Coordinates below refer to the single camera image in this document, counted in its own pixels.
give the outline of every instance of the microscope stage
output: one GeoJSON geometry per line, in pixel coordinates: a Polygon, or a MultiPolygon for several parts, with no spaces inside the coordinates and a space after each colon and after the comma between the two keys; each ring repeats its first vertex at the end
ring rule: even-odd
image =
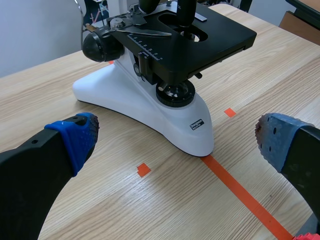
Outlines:
{"type": "Polygon", "coordinates": [[[141,51],[150,56],[150,68],[165,82],[175,85],[222,60],[250,48],[257,36],[251,29],[201,4],[196,12],[207,21],[194,19],[188,32],[198,42],[181,35],[176,15],[162,11],[144,17],[144,30],[171,33],[170,37],[145,36],[115,31],[111,34],[136,57],[141,51]]]}

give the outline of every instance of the orange tape line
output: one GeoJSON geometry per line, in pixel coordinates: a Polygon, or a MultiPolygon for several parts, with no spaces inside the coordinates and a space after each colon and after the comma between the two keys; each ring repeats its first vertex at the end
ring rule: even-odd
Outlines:
{"type": "Polygon", "coordinates": [[[231,108],[228,108],[227,110],[225,110],[224,113],[227,114],[230,118],[236,115],[236,112],[233,111],[231,108]]]}
{"type": "Polygon", "coordinates": [[[277,239],[294,238],[217,160],[211,155],[201,160],[277,239]]]}
{"type": "Polygon", "coordinates": [[[140,166],[137,167],[138,168],[138,174],[140,177],[144,177],[145,175],[147,175],[148,173],[151,172],[151,169],[145,164],[142,163],[140,166]]]}

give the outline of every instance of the orange tape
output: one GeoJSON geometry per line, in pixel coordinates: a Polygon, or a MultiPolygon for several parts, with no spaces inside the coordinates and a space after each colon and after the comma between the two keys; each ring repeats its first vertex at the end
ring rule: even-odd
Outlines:
{"type": "Polygon", "coordinates": [[[231,108],[228,108],[227,110],[225,110],[224,113],[227,114],[230,118],[236,115],[236,112],[233,111],[231,108]]]}
{"type": "Polygon", "coordinates": [[[144,177],[145,175],[147,175],[148,173],[151,172],[151,169],[145,164],[142,163],[140,166],[137,167],[138,168],[138,174],[140,177],[144,177]]]}
{"type": "Polygon", "coordinates": [[[201,160],[277,239],[294,238],[217,160],[211,155],[201,160]]]}

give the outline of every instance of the wooden table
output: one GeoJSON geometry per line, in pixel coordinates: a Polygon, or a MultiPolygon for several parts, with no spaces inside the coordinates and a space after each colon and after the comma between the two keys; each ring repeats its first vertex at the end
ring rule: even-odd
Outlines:
{"type": "MultiPolygon", "coordinates": [[[[211,113],[213,156],[295,234],[311,210],[263,159],[254,129],[270,112],[320,127],[320,47],[229,5],[212,9],[258,33],[252,48],[191,79],[211,113]]],[[[104,65],[76,52],[0,79],[1,151],[76,113],[100,121],[92,157],[56,199],[39,239],[274,239],[199,158],[129,117],[76,101],[73,82],[104,65]],[[151,168],[143,178],[142,163],[151,168]]]]}

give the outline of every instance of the brand logo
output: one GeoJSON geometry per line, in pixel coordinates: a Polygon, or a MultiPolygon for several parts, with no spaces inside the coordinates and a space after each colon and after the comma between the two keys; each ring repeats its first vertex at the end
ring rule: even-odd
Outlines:
{"type": "Polygon", "coordinates": [[[192,130],[196,130],[197,128],[201,127],[203,124],[205,124],[205,122],[202,121],[202,119],[199,119],[198,121],[192,123],[192,124],[190,125],[190,128],[191,128],[192,130]]]}

